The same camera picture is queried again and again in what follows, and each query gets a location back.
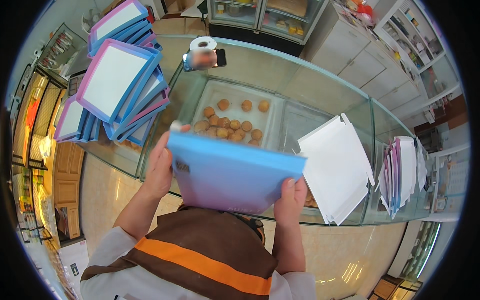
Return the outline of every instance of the brown apron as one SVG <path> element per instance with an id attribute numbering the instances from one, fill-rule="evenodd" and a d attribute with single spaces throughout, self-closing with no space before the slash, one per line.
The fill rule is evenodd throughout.
<path id="1" fill-rule="evenodd" d="M 158 216 L 157 224 L 125 256 L 86 268 L 81 280 L 139 265 L 213 300 L 268 299 L 278 261 L 262 244 L 260 221 L 184 207 Z"/>

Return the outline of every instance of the orange stripe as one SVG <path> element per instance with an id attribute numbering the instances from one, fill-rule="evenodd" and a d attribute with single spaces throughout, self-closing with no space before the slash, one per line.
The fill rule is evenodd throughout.
<path id="1" fill-rule="evenodd" d="M 218 262 L 193 250 L 160 240 L 149 240 L 145 237 L 135 245 L 135 248 L 165 261 L 181 265 L 241 292 L 254 295 L 270 293 L 272 277 L 264 279 L 239 272 L 228 264 Z"/>

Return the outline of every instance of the tape roll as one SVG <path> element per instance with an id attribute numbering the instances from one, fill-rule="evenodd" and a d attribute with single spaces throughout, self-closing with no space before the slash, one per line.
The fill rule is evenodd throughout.
<path id="1" fill-rule="evenodd" d="M 190 50 L 197 48 L 207 48 L 213 50 L 216 48 L 216 41 L 209 36 L 201 36 L 190 43 Z"/>

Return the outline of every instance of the smartphone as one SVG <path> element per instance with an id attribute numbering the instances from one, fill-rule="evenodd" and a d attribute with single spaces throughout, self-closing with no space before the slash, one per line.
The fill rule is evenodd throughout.
<path id="1" fill-rule="evenodd" d="M 226 65 L 225 49 L 197 48 L 183 55 L 183 70 L 185 72 L 203 71 L 225 67 Z"/>

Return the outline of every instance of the fan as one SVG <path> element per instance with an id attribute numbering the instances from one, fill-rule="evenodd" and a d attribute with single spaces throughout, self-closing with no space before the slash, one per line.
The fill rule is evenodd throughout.
<path id="1" fill-rule="evenodd" d="M 98 8 L 93 7 L 89 9 L 88 12 L 84 12 L 82 15 L 82 29 L 86 33 L 90 33 L 93 25 L 100 21 L 101 18 L 103 18 L 103 14 Z"/>

